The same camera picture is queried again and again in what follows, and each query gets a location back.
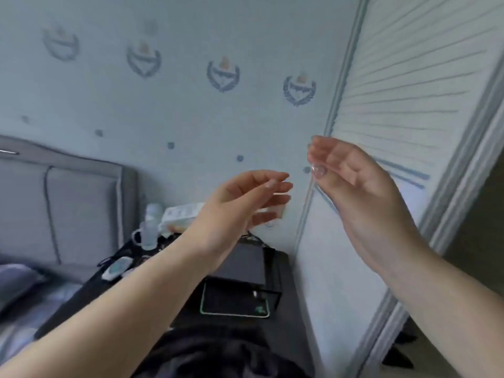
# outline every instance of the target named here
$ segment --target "crest pattern on wallpaper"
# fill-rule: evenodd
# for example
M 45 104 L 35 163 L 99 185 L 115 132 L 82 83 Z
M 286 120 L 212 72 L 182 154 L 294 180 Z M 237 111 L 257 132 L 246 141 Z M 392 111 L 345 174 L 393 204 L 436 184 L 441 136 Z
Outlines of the crest pattern on wallpaper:
M 285 79 L 283 86 L 284 96 L 293 106 L 306 105 L 314 97 L 317 83 L 312 81 L 312 85 L 307 86 L 307 81 L 308 75 L 305 72 L 302 72 L 295 82 L 292 81 L 291 75 Z
M 80 43 L 75 34 L 67 34 L 61 26 L 54 30 L 44 29 L 43 32 L 42 41 L 52 57 L 67 62 L 79 55 Z
M 218 67 L 214 66 L 214 62 L 210 61 L 207 67 L 207 78 L 210 84 L 219 92 L 225 93 L 233 90 L 238 82 L 240 82 L 240 68 L 234 67 L 234 71 L 230 70 L 229 58 L 222 57 Z
M 131 70 L 142 78 L 155 75 L 161 68 L 161 53 L 158 50 L 152 51 L 144 41 L 140 42 L 138 48 L 127 48 L 126 60 Z

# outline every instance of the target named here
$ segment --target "closet door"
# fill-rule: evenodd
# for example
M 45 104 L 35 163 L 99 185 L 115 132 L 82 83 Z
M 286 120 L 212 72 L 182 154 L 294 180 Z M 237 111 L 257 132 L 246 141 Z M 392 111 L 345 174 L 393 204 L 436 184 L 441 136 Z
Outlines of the closet door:
M 332 136 L 361 146 L 399 185 L 417 224 L 478 115 L 502 51 L 504 0 L 370 0 Z M 318 376 L 356 376 L 394 298 L 312 191 L 297 247 Z

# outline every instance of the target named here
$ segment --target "person's right hand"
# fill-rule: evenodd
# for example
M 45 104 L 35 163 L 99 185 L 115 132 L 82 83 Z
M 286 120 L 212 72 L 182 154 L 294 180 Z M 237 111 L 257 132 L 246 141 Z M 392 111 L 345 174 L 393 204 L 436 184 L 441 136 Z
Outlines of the person's right hand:
M 308 161 L 355 250 L 375 272 L 382 274 L 411 252 L 428 247 L 394 180 L 361 148 L 315 136 Z

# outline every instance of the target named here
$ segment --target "desk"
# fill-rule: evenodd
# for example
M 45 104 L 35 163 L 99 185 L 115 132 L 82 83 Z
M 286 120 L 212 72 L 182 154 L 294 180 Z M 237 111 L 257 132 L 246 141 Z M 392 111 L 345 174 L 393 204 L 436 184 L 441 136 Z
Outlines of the desk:
M 135 247 L 131 242 L 125 244 L 117 253 Z M 294 286 L 294 278 L 289 263 L 289 256 L 284 252 L 274 251 L 278 270 L 282 280 L 282 298 L 276 311 L 266 319 L 227 316 L 205 316 L 199 312 L 199 303 L 203 285 L 200 284 L 192 293 L 187 303 L 175 318 L 172 326 L 192 326 L 195 324 L 224 324 L 227 326 L 256 326 L 262 329 L 273 352 L 296 362 L 308 375 L 314 376 L 312 356 L 308 347 L 305 325 L 301 318 L 299 300 Z M 37 331 L 39 339 L 66 321 L 83 307 L 91 303 L 112 285 L 101 279 L 107 267 L 102 267 L 89 279 L 73 297 L 64 303 L 58 311 Z

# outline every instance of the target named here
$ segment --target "headboard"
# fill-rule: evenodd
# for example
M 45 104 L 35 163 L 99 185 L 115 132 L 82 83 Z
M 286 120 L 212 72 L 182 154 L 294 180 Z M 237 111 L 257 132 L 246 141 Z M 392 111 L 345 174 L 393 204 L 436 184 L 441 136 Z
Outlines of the headboard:
M 79 281 L 138 226 L 138 177 L 0 135 L 0 260 Z

